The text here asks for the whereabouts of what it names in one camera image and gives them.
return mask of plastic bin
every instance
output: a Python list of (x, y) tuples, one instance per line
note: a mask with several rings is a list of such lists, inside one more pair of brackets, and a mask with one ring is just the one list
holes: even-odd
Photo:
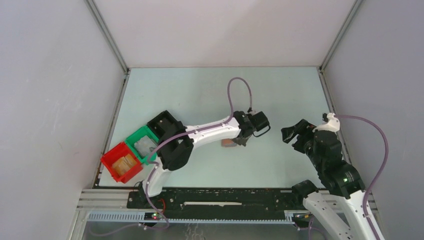
[(108, 151), (105, 155), (103, 155), (100, 159), (101, 163), (109, 170), (113, 179), (116, 182), (127, 183), (128, 180), (133, 178), (136, 174), (138, 174), (142, 169), (142, 164), (138, 161), (135, 166), (133, 166), (130, 170), (128, 170), (124, 175), (119, 176), (118, 173), (113, 169), (112, 165), (121, 157), (130, 154), (134, 159), (137, 159), (136, 155), (131, 151), (131, 149), (124, 143), (121, 142)]
[[(140, 161), (140, 163), (142, 164), (146, 164), (147, 163), (147, 157), (142, 157), (139, 153), (139, 151), (137, 151), (137, 149), (134, 147), (134, 144), (142, 139), (142, 137), (147, 136), (148, 138), (150, 138), (151, 140), (153, 140), (153, 142), (155, 142), (156, 144), (158, 143), (159, 139), (158, 137), (150, 130), (150, 128), (147, 125), (144, 125), (142, 127), (140, 127), (137, 131), (135, 131), (133, 134), (131, 134), (129, 137), (127, 137), (125, 139), (125, 143), (126, 145), (129, 147), (129, 149), (131, 149), (131, 151), (135, 154), (135, 156), (137, 157), (137, 159)], [(156, 159), (157, 154), (155, 153), (150, 161), (154, 161)]]

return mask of gray wall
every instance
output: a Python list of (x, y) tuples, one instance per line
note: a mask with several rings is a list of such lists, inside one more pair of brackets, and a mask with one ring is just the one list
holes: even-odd
[(0, 239), (65, 239), (123, 72), (83, 0), (0, 1)]
[[(325, 76), (339, 114), (369, 118), (385, 131), (389, 159), (373, 190), (387, 238), (423, 239), (424, 1), (368, 0)], [(381, 165), (378, 132), (343, 120), (348, 149), (366, 184)]]

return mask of white table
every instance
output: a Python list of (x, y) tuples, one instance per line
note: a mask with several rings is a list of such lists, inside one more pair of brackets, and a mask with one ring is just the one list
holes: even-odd
[[(271, 131), (252, 137), (246, 147), (214, 142), (196, 149), (166, 187), (290, 188), (306, 179), (322, 187), (308, 157), (283, 143), (280, 132), (301, 119), (321, 124), (322, 113), (329, 111), (315, 67), (133, 68), (110, 149), (164, 110), (184, 125), (225, 118), (230, 114), (227, 84), (232, 77), (248, 81), (253, 109), (266, 114)], [(235, 111), (247, 111), (249, 94), (243, 82), (233, 82), (231, 98)], [(104, 168), (99, 186), (132, 187), (149, 169), (145, 166), (123, 184)]]

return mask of white wall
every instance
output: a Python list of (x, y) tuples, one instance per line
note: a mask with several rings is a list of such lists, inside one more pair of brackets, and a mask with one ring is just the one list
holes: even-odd
[(0, 1), (0, 239), (65, 239), (123, 72), (83, 0)]
[[(388, 137), (373, 194), (388, 236), (423, 239), (424, 1), (368, 0), (325, 70), (339, 114), (369, 118)], [(371, 182), (384, 147), (365, 123), (343, 120), (352, 161)]]
[(318, 66), (355, 0), (96, 0), (130, 67)]

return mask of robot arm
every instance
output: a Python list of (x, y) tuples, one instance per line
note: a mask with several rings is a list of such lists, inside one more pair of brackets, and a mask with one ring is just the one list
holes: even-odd
[[(268, 118), (262, 111), (250, 111), (248, 113), (235, 111), (229, 120), (229, 117), (227, 117), (196, 126), (184, 126), (170, 114), (167, 117), (160, 116), (149, 122), (149, 125), (153, 126), (159, 133), (163, 133), (159, 139), (159, 144), (177, 134), (190, 133), (172, 140), (157, 151), (157, 157), (154, 160), (157, 164), (149, 173), (153, 172), (148, 182), (147, 194), (149, 197), (157, 196), (162, 192), (162, 188), (171, 173), (187, 164), (192, 150), (222, 139), (231, 139), (238, 145), (246, 146), (246, 142), (252, 135), (259, 137), (271, 129)], [(265, 132), (255, 135), (255, 132), (266, 127)], [(146, 190), (146, 180), (143, 181), (142, 186)]]
[[(362, 201), (365, 186), (361, 176), (352, 165), (342, 160), (342, 144), (336, 135), (340, 129), (339, 120), (334, 113), (323, 114), (322, 117), (326, 123), (319, 126), (302, 119), (292, 127), (282, 128), (282, 140), (289, 143), (298, 135), (297, 141), (292, 144), (293, 148), (309, 157), (321, 183), (335, 197), (350, 227), (323, 202), (321, 194), (311, 181), (296, 184), (292, 191), (334, 239), (384, 240), (374, 216), (364, 215)], [(374, 235), (367, 218), (370, 218), (379, 238)]]

